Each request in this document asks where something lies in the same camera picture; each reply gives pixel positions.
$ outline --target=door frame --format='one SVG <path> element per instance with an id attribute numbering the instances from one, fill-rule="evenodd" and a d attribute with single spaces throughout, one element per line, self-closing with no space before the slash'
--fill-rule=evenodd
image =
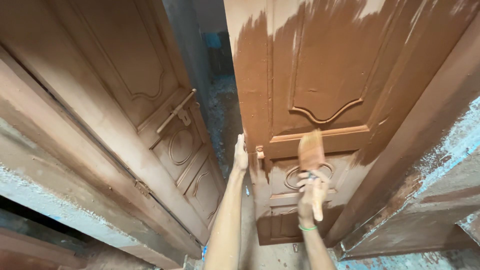
<path id="1" fill-rule="evenodd" d="M 412 164 L 438 144 L 444 131 L 479 96 L 480 79 L 471 76 L 479 68 L 477 13 L 328 232 L 326 245 L 335 245 L 342 239 L 354 243 L 371 229 L 369 222 L 387 207 L 391 196 L 410 177 Z"/>

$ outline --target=carved door panel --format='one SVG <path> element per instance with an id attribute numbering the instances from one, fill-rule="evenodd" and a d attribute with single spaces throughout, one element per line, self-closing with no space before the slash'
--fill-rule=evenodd
<path id="1" fill-rule="evenodd" d="M 4 1 L 0 25 L 1 43 L 129 170 L 132 188 L 206 244 L 226 185 L 162 1 Z"/>
<path id="2" fill-rule="evenodd" d="M 262 245 L 301 240 L 300 138 L 323 130 L 332 181 L 325 234 L 479 7 L 478 0 L 224 2 Z"/>

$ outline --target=brown painted door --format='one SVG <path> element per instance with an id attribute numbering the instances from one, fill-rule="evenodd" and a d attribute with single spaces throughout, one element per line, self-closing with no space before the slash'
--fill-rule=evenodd
<path id="1" fill-rule="evenodd" d="M 303 134 L 323 130 L 332 167 L 324 235 L 479 7 L 478 0 L 224 2 L 263 245 L 301 240 L 295 183 Z"/>
<path id="2" fill-rule="evenodd" d="M 206 244 L 225 182 L 161 0 L 2 1 L 0 40 Z"/>

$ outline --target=oval panel molding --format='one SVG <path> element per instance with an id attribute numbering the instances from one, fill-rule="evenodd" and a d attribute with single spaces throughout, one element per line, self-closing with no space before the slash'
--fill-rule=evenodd
<path id="1" fill-rule="evenodd" d="M 193 152 L 193 135 L 187 129 L 180 129 L 170 139 L 168 154 L 176 165 L 184 164 Z"/>

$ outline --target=door latch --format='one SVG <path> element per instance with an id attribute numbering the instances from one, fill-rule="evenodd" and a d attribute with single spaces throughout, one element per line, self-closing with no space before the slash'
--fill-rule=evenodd
<path id="1" fill-rule="evenodd" d="M 189 125 L 192 121 L 190 120 L 190 117 L 188 116 L 188 113 L 186 110 L 183 109 L 183 105 L 187 103 L 187 101 L 197 92 L 197 89 L 192 89 L 190 94 L 180 103 L 170 114 L 170 116 L 163 122 L 163 124 L 156 130 L 158 134 L 162 132 L 162 130 L 167 126 L 170 121 L 172 121 L 173 117 L 175 115 L 178 115 L 178 117 L 183 121 L 185 125 Z"/>
<path id="2" fill-rule="evenodd" d="M 185 126 L 189 125 L 192 122 L 190 120 L 190 117 L 188 116 L 187 111 L 183 108 L 180 108 L 179 112 L 177 112 L 177 116 L 183 121 L 183 124 Z"/>

